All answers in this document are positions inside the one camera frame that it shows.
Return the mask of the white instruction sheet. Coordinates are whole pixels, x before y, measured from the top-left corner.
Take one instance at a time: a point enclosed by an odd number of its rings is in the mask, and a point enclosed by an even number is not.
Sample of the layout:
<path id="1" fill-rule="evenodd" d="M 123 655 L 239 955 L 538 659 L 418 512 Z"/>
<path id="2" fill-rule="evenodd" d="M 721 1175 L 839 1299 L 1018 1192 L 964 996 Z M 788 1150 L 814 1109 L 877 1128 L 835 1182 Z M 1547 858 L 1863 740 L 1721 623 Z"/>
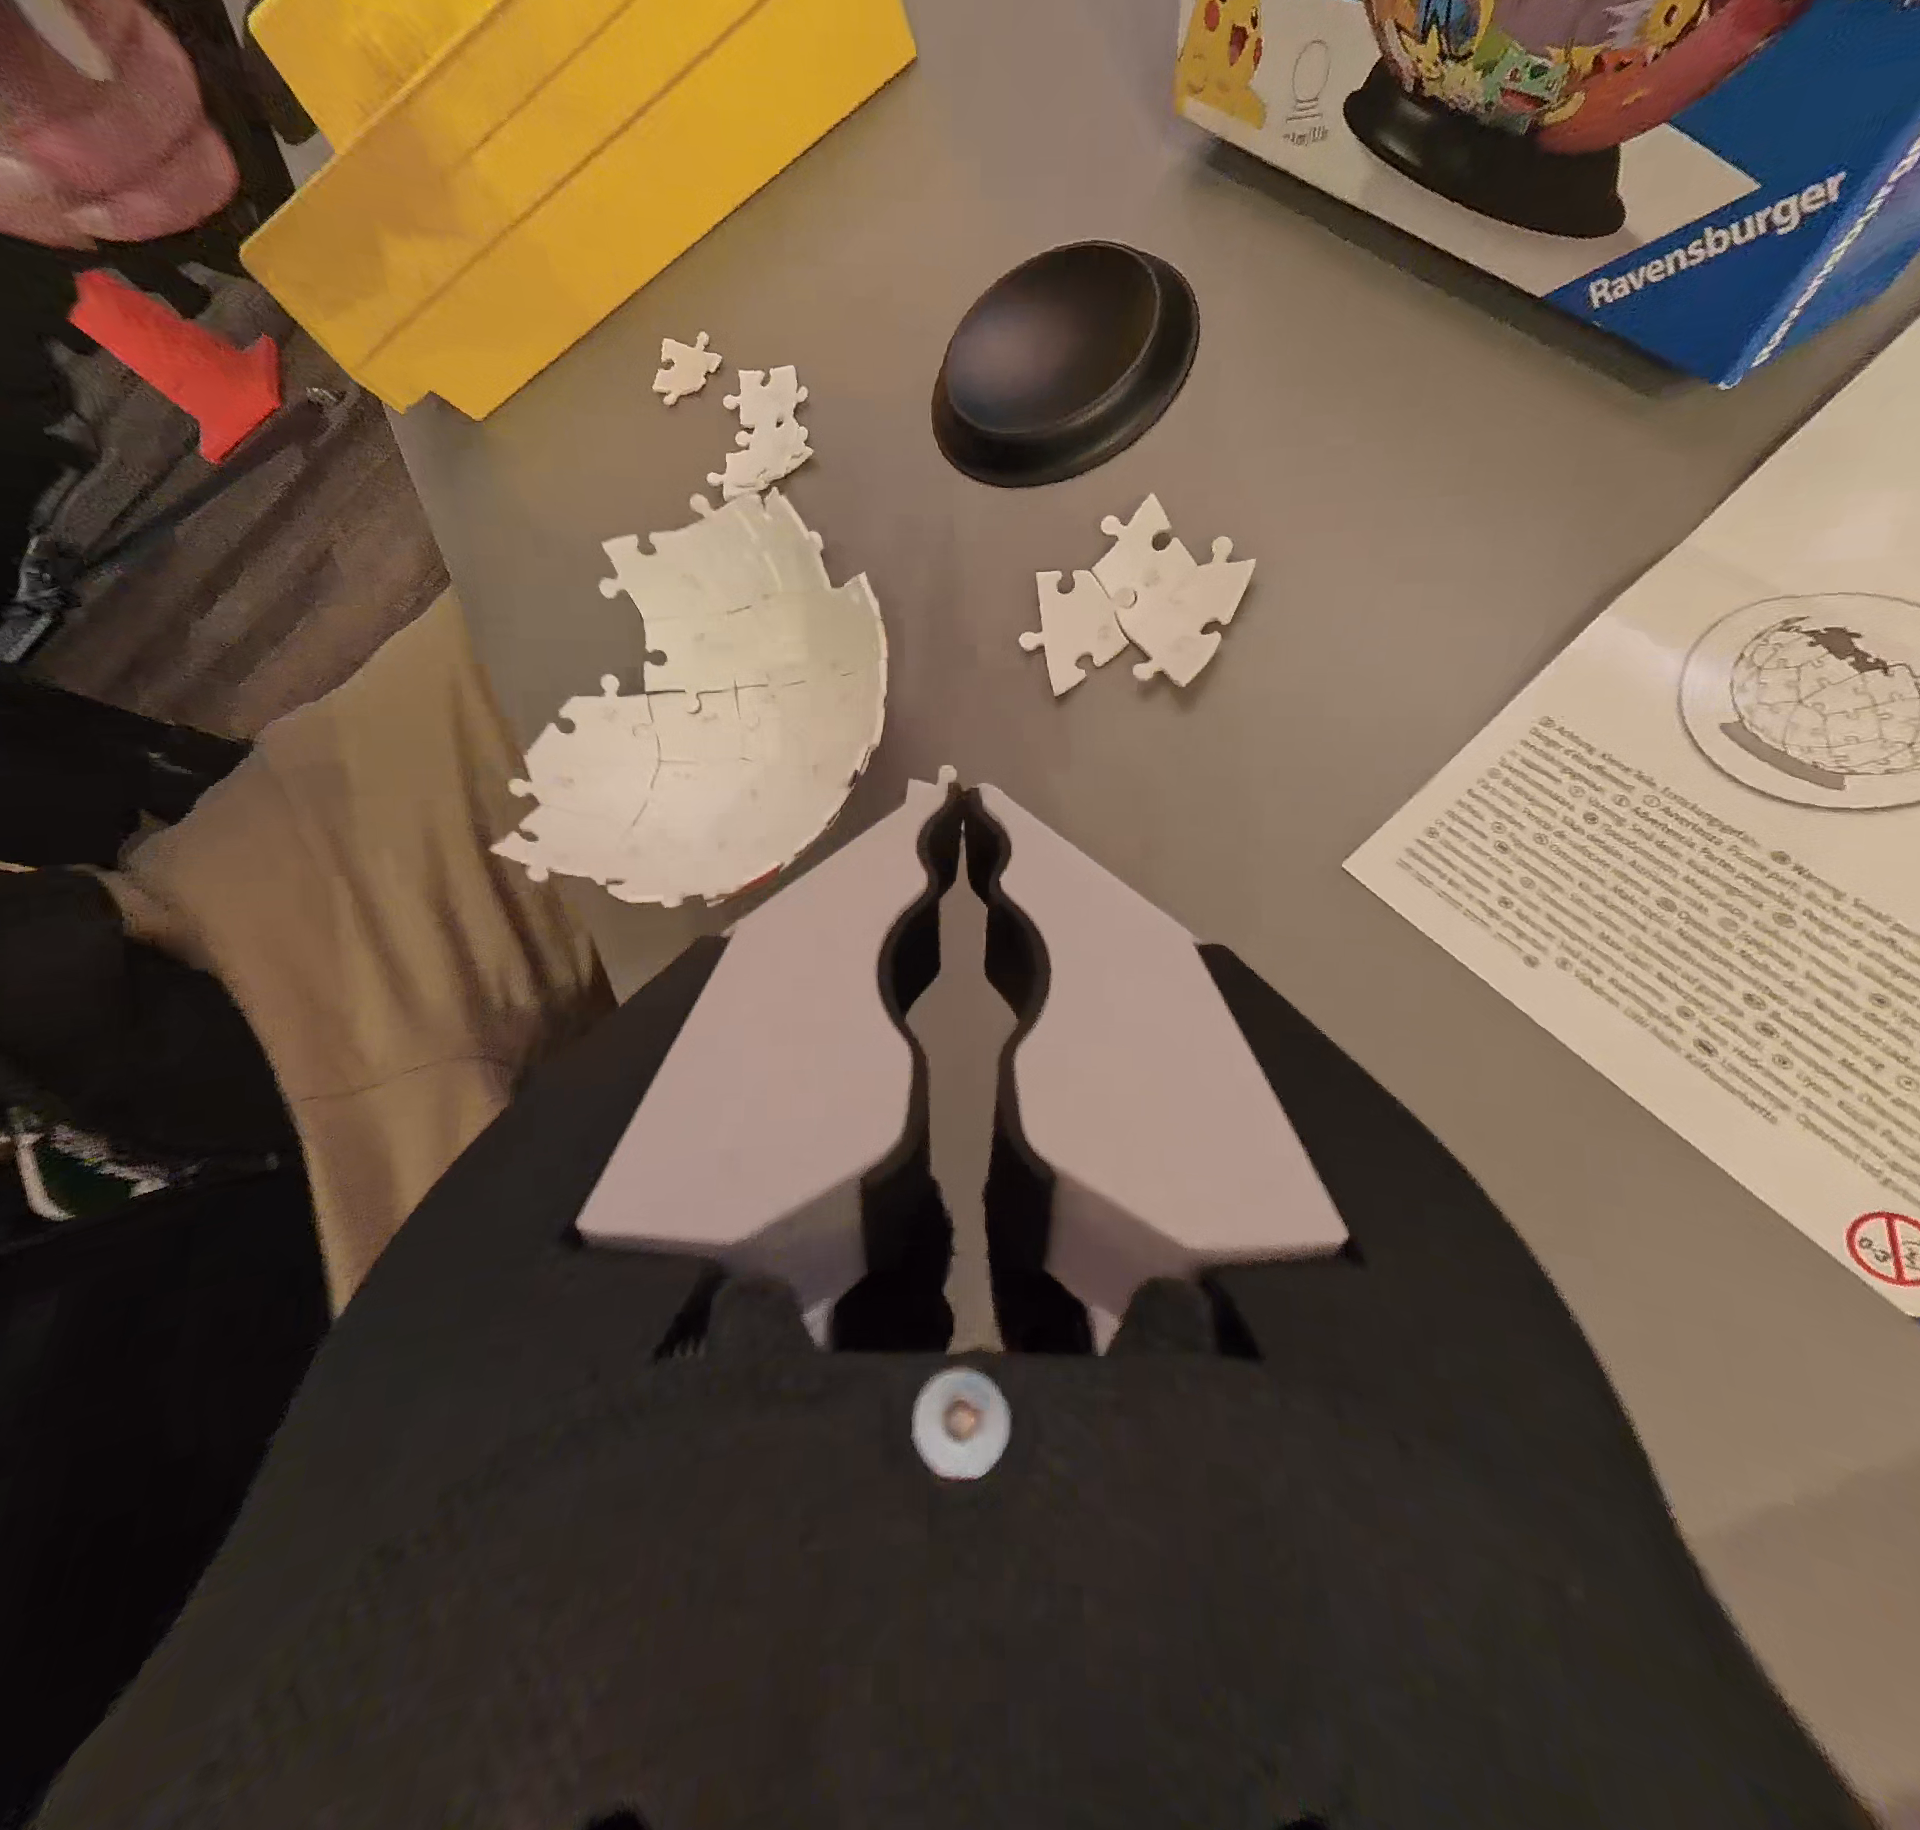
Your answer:
<path id="1" fill-rule="evenodd" d="M 1917 1321 L 1917 330 L 1347 875 Z"/>

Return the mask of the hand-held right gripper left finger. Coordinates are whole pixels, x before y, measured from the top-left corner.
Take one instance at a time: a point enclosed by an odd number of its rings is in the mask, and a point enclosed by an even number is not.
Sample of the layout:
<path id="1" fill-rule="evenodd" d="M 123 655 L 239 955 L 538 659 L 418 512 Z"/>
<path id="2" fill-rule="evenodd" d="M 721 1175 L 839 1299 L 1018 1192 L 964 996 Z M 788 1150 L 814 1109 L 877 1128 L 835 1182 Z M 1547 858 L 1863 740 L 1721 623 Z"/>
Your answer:
<path id="1" fill-rule="evenodd" d="M 784 1282 L 820 1346 L 898 1251 L 926 1153 L 910 1011 L 940 974 L 962 789 L 896 812 L 725 934 L 657 1077 L 580 1207 L 580 1238 Z"/>

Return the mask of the red plastic object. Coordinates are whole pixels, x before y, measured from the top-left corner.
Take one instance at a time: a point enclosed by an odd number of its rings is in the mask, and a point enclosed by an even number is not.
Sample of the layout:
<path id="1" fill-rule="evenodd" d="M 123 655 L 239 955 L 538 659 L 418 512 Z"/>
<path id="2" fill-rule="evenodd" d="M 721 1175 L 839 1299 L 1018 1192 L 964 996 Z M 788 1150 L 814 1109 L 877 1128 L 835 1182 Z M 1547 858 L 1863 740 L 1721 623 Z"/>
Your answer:
<path id="1" fill-rule="evenodd" d="M 282 409 L 271 337 L 239 348 L 106 268 L 77 274 L 75 290 L 73 328 L 197 424 L 209 468 L 228 465 Z"/>

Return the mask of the blue puzzle box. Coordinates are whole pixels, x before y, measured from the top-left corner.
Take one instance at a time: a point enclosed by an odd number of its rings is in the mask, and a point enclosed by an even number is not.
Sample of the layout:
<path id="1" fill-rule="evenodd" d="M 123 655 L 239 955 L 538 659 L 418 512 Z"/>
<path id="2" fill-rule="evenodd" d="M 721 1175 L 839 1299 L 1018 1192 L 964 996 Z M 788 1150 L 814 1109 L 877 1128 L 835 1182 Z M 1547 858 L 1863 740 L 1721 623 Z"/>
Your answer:
<path id="1" fill-rule="evenodd" d="M 1718 390 L 1917 258 L 1917 0 L 1182 0 L 1172 99 Z"/>

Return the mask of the yellow box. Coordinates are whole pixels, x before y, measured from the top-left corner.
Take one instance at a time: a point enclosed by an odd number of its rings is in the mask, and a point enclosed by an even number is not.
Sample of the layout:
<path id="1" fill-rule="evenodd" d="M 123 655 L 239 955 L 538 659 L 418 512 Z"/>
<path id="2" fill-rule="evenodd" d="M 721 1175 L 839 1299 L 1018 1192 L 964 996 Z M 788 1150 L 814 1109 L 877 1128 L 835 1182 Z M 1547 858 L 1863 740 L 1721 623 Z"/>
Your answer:
<path id="1" fill-rule="evenodd" d="M 244 266 L 358 385 L 470 419 L 914 64 L 904 0 L 262 0 L 328 158 Z"/>

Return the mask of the wide cluster white puzzle pieces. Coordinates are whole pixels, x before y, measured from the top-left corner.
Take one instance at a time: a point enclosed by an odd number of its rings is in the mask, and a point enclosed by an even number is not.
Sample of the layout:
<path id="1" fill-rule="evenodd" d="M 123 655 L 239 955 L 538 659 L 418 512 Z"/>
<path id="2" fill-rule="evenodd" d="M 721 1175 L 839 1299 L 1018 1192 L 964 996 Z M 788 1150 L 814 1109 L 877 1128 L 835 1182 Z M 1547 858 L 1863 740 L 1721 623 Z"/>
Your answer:
<path id="1" fill-rule="evenodd" d="M 1188 550 L 1157 495 L 1098 529 L 1109 548 L 1092 568 L 1036 573 L 1036 627 L 1021 632 L 1021 652 L 1044 659 L 1055 697 L 1119 657 L 1133 657 L 1138 685 L 1191 687 L 1217 659 L 1258 559 L 1227 537 L 1208 555 Z"/>

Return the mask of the small joined white puzzle pieces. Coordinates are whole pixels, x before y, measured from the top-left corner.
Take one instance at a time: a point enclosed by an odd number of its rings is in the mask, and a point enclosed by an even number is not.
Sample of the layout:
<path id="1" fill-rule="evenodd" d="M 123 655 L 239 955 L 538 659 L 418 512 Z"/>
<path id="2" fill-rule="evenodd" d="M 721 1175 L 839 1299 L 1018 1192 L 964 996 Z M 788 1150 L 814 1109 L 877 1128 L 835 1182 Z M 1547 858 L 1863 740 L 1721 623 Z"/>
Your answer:
<path id="1" fill-rule="evenodd" d="M 708 475 L 712 499 L 769 495 L 808 465 L 806 399 L 808 390 L 795 363 L 739 374 L 739 390 L 725 395 L 725 409 L 735 414 L 735 445 L 725 468 Z"/>

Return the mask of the person's left hand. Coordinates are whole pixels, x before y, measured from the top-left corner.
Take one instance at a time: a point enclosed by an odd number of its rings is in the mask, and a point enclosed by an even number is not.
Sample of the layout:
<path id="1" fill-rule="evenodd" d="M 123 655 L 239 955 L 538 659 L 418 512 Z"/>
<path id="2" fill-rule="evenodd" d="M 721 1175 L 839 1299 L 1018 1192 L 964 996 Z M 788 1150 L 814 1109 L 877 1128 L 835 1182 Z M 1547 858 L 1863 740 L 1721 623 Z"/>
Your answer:
<path id="1" fill-rule="evenodd" d="M 239 192 L 175 32 L 137 0 L 114 83 L 52 57 L 4 0 L 4 235 L 59 251 L 197 231 Z"/>

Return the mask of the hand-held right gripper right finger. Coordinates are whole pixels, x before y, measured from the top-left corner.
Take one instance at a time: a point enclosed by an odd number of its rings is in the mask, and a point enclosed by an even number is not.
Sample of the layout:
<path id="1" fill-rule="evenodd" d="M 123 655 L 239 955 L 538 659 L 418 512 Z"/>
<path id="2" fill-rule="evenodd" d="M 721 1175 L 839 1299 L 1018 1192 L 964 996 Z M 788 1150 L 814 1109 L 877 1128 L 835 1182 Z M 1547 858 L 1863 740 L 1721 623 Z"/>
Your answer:
<path id="1" fill-rule="evenodd" d="M 964 869 L 1014 1014 L 982 1190 L 1003 1346 L 1090 1353 L 1149 1282 L 1343 1251 L 1198 938 L 1000 789 L 964 796 Z"/>

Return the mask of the partly built white puzzle ball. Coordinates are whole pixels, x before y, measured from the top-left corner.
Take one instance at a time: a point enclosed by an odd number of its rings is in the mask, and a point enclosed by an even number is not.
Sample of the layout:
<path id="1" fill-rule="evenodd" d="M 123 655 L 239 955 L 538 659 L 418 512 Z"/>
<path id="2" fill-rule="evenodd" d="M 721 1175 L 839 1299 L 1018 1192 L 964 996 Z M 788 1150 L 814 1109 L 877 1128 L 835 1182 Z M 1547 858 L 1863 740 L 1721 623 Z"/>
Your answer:
<path id="1" fill-rule="evenodd" d="M 603 542 L 606 600 L 633 605 L 634 687 L 564 702 L 508 785 L 491 856 L 532 885 L 584 880 L 626 905 L 718 905 L 789 869 L 884 735 L 889 648 L 865 573 L 779 490 Z"/>

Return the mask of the black round ball stand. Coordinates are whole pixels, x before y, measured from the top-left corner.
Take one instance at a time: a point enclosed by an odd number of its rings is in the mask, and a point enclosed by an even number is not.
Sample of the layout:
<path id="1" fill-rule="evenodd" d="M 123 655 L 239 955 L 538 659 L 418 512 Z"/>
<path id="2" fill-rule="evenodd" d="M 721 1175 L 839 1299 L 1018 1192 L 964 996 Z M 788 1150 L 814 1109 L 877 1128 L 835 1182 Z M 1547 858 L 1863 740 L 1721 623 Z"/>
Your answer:
<path id="1" fill-rule="evenodd" d="M 989 490 L 1044 490 L 1111 465 L 1187 390 L 1201 307 L 1145 248 L 1081 239 L 1023 258 L 955 323 L 930 392 L 944 460 Z"/>

